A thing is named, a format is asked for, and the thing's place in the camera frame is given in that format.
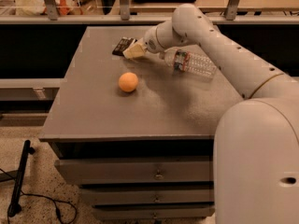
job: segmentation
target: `speckled floor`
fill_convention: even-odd
[[[16,170],[19,166],[23,143],[31,141],[36,153],[29,155],[22,191],[50,196],[54,199],[69,201],[78,209],[78,216],[73,223],[76,224],[153,224],[153,220],[122,220],[100,221],[92,214],[92,208],[81,201],[78,187],[65,184],[54,168],[56,155],[47,143],[38,140],[42,128],[42,119],[0,119],[0,168],[5,171]],[[7,208],[10,204],[13,181],[0,183],[0,223],[7,223]],[[60,223],[55,214],[53,202],[37,197],[23,196],[20,198],[21,212],[11,217],[14,224],[57,224]],[[69,222],[73,216],[73,209],[65,204],[59,204],[62,210],[63,222]],[[215,217],[166,219],[163,224],[215,224]]]

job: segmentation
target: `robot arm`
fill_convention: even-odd
[[[216,223],[298,223],[298,82],[221,34],[187,4],[172,20],[150,28],[136,44],[138,53],[126,54],[190,44],[201,47],[245,99],[226,111],[215,133]]]

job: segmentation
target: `plastic bottle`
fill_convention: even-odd
[[[207,57],[182,49],[168,49],[160,53],[160,58],[174,70],[194,73],[202,77],[213,78],[217,67]]]

